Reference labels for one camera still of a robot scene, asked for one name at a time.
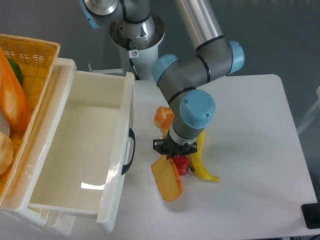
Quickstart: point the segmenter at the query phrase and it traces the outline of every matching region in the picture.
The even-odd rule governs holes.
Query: green vegetable
[[[8,62],[14,72],[14,75],[16,76],[16,78],[18,79],[20,85],[22,86],[22,71],[20,66],[18,65],[18,63],[16,63],[15,61],[13,61],[12,59],[8,58]]]

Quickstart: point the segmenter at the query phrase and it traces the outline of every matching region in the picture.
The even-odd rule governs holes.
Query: white storage container
[[[96,218],[111,232],[134,154],[133,98],[132,73],[76,71],[58,58],[0,213],[63,235],[76,216]]]

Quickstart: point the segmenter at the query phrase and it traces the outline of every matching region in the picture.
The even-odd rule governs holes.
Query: orange toy
[[[31,110],[25,93],[0,47],[0,111],[17,131],[26,130]]]
[[[164,132],[169,129],[174,118],[175,114],[172,112],[170,107],[160,106],[155,111],[153,121],[161,132]]]
[[[174,161],[163,155],[151,165],[151,169],[163,200],[166,202],[176,200],[182,194],[184,187]]]

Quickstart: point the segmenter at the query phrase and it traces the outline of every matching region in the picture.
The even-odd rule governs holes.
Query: toy orange wedge
[[[166,202],[176,200],[182,194],[184,187],[174,161],[163,155],[151,165],[151,169],[163,200]]]

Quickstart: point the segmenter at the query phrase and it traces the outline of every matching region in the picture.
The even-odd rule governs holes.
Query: orange basket
[[[40,103],[45,94],[51,72],[58,57],[60,45],[28,37],[0,34],[0,47],[4,55],[19,64],[22,71],[22,89],[32,111],[30,123],[25,132],[10,129],[14,153],[13,162],[0,174],[0,202],[9,179],[13,178],[23,149],[29,138]]]

